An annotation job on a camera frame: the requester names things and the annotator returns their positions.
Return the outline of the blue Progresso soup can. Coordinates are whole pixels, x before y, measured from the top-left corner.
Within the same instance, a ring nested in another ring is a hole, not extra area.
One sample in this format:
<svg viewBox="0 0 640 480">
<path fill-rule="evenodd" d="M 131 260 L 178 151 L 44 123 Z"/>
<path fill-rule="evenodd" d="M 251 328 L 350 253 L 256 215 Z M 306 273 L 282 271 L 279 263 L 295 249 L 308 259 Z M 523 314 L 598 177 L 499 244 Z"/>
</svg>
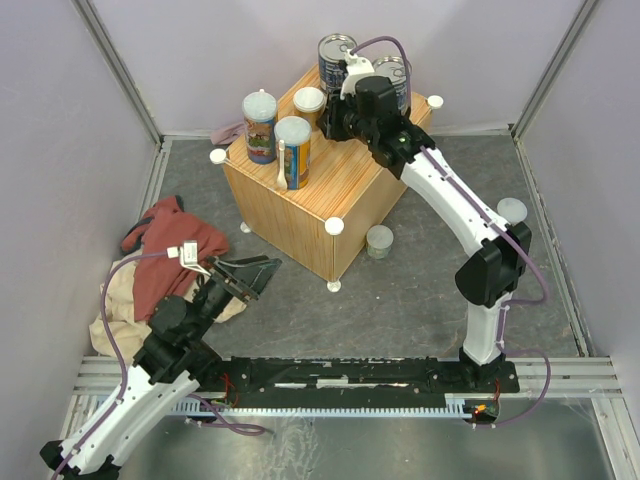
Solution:
<svg viewBox="0 0 640 480">
<path fill-rule="evenodd" d="M 342 33 L 323 37 L 317 48 L 320 88 L 325 94 L 340 90 L 346 76 L 346 68 L 341 65 L 344 55 L 357 45 L 355 39 Z"/>
</svg>

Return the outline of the orange cup white lid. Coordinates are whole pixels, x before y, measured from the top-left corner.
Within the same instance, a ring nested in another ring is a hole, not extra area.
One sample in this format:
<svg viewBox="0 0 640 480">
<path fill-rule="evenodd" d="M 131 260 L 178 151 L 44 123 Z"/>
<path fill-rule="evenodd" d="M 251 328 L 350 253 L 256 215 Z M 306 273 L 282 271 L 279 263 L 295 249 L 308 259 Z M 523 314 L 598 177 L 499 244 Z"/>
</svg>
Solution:
<svg viewBox="0 0 640 480">
<path fill-rule="evenodd" d="M 313 130 L 317 130 L 317 121 L 324 111 L 325 95 L 316 87 L 303 87 L 293 97 L 295 115 L 305 119 Z"/>
</svg>

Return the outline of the tall yellow drink can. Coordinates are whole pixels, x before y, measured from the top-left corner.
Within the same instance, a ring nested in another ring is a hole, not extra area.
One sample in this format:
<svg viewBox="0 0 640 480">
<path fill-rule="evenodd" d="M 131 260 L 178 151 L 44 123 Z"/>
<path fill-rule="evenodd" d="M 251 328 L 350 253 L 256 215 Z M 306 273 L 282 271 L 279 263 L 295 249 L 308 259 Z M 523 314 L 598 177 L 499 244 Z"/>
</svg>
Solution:
<svg viewBox="0 0 640 480">
<path fill-rule="evenodd" d="M 303 188 L 309 177 L 311 158 L 311 125 L 298 116 L 286 116 L 275 125 L 276 140 L 286 144 L 285 175 L 287 190 Z"/>
</svg>

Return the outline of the tall can cartoon label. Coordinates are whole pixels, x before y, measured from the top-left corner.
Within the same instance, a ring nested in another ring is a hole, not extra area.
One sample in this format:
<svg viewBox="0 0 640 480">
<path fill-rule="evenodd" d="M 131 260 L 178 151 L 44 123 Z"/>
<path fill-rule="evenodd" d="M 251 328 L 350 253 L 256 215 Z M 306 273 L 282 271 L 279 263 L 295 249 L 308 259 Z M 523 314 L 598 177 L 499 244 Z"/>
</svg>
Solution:
<svg viewBox="0 0 640 480">
<path fill-rule="evenodd" d="M 277 100 L 264 89 L 247 95 L 242 101 L 247 155 L 257 164 L 269 164 L 276 158 L 274 127 Z"/>
</svg>

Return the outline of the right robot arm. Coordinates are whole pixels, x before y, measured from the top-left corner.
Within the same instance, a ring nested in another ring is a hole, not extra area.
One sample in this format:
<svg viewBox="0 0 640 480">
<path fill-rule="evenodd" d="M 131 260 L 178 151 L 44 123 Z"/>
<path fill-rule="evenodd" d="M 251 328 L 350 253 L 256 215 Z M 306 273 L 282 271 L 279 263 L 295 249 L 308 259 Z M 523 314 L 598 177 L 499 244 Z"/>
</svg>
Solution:
<svg viewBox="0 0 640 480">
<path fill-rule="evenodd" d="M 483 390 L 505 359 L 497 338 L 499 315 L 525 272 L 529 227 L 510 224 L 479 199 L 434 140 L 399 110 L 385 77 L 360 79 L 350 93 L 330 92 L 318 126 L 328 140 L 366 145 L 376 163 L 419 194 L 461 244 L 468 259 L 455 284 L 468 310 L 459 379 L 469 390 Z"/>
</svg>

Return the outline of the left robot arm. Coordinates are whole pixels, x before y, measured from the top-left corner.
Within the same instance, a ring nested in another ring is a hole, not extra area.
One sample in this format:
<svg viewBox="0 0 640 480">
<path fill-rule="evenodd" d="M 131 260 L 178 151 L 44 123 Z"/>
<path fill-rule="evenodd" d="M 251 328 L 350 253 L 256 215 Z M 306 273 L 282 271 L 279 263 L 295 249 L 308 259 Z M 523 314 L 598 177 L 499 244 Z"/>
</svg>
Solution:
<svg viewBox="0 0 640 480">
<path fill-rule="evenodd" d="M 136 445 L 182 398 L 215 387 L 229 372 L 204 334 L 234 300 L 256 299 L 279 259 L 217 260 L 194 296 L 170 295 L 151 316 L 150 334 L 121 367 L 121 381 L 72 436 L 45 444 L 40 456 L 55 479 L 115 479 Z"/>
</svg>

